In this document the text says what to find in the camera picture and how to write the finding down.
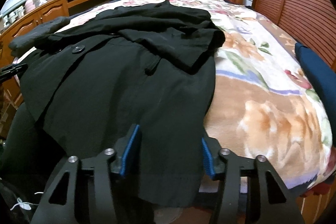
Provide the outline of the wooden louvered wardrobe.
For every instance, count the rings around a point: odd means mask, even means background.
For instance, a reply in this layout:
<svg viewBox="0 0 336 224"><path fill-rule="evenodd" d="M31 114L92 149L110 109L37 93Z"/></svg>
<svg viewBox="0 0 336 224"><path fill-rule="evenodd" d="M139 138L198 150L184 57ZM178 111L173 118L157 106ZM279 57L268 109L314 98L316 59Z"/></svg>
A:
<svg viewBox="0 0 336 224"><path fill-rule="evenodd" d="M335 68L335 8L330 0L253 0L252 8Z"/></svg>

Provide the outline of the floral bed blanket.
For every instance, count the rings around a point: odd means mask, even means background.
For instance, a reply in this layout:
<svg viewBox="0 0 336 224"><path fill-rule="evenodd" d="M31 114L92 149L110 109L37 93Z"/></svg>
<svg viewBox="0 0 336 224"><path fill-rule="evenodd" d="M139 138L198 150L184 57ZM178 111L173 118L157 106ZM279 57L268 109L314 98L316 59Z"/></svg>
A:
<svg viewBox="0 0 336 224"><path fill-rule="evenodd" d="M215 88L202 138L214 138L240 156L264 155L295 194L326 180L335 165L324 105L293 55L296 42L259 13L222 0L119 0L50 34L81 26L106 10L164 1L207 11L225 36L214 53ZM24 62L42 36L40 30L29 34L34 44Z"/></svg>

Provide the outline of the black trench coat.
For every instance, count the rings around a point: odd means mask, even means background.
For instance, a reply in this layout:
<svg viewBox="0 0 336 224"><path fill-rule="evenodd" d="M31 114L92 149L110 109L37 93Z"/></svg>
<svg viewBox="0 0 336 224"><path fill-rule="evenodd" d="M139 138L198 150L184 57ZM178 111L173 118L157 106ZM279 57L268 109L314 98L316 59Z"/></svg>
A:
<svg viewBox="0 0 336 224"><path fill-rule="evenodd" d="M30 195L65 156L97 156L142 133L138 196L193 203L203 175L203 120L225 40L205 10L168 1L117 7L57 34L26 58L24 102L1 156L1 177Z"/></svg>

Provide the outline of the folded navy blue garment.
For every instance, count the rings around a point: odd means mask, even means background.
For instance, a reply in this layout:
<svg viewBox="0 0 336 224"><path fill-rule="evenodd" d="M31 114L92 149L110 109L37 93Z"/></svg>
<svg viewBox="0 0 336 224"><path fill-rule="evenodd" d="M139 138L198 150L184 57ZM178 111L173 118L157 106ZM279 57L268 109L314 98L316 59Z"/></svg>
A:
<svg viewBox="0 0 336 224"><path fill-rule="evenodd" d="M319 55L303 44L296 42L294 51L303 72L313 85L324 105L333 135L333 146L335 146L335 72L319 57Z"/></svg>

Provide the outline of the wooden desk with cabinets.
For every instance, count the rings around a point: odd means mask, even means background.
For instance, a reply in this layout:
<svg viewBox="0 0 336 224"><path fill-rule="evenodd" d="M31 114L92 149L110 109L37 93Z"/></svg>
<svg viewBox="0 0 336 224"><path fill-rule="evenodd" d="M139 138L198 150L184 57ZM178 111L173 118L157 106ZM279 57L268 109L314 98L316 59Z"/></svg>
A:
<svg viewBox="0 0 336 224"><path fill-rule="evenodd" d="M72 16L88 10L106 0L52 0L30 11L1 34L1 67L13 62L9 43L16 37L24 35L36 26L59 16Z"/></svg>

